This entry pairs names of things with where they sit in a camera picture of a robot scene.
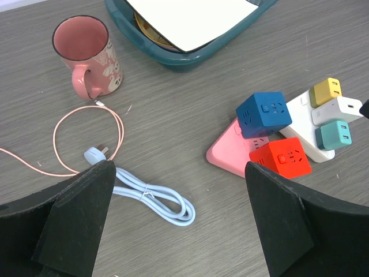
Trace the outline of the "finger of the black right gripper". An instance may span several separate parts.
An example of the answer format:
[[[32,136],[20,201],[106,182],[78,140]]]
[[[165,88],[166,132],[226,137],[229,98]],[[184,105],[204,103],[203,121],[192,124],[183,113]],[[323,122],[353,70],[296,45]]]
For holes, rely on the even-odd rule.
[[[359,113],[366,117],[367,119],[369,119],[369,100],[367,100],[365,103],[363,103],[363,105],[361,106],[361,108],[359,109]]]

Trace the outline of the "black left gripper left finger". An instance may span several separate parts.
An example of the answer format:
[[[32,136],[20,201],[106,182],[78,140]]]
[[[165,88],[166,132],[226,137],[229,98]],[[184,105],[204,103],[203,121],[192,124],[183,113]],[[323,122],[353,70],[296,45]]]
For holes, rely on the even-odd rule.
[[[56,198],[32,256],[40,276],[92,275],[115,174],[113,162],[99,162]]]

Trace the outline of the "pink triangular power strip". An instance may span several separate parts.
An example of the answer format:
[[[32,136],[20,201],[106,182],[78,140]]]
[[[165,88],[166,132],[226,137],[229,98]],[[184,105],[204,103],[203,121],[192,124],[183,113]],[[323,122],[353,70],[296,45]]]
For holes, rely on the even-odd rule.
[[[245,178],[250,153],[269,142],[268,137],[245,139],[235,118],[222,135],[207,150],[207,161],[223,170]]]

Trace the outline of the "red cube socket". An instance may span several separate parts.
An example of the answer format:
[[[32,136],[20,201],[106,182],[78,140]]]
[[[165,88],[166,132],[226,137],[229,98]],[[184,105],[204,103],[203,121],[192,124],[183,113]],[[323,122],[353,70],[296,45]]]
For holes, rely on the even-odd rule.
[[[310,162],[297,137],[270,141],[249,154],[252,162],[291,179],[312,172]]]

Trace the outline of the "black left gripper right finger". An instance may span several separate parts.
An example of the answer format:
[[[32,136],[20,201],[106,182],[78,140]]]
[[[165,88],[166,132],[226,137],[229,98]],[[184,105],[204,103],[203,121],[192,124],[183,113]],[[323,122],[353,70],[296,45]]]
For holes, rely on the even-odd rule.
[[[282,276],[314,247],[301,198],[284,177],[254,162],[245,168],[248,196],[270,276]]]

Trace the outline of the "blue cube socket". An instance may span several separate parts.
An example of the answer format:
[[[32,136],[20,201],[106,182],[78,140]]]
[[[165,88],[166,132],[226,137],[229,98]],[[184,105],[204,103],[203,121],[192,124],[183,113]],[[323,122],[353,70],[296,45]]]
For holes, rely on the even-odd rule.
[[[245,139],[271,136],[292,123],[282,92],[256,92],[236,108]]]

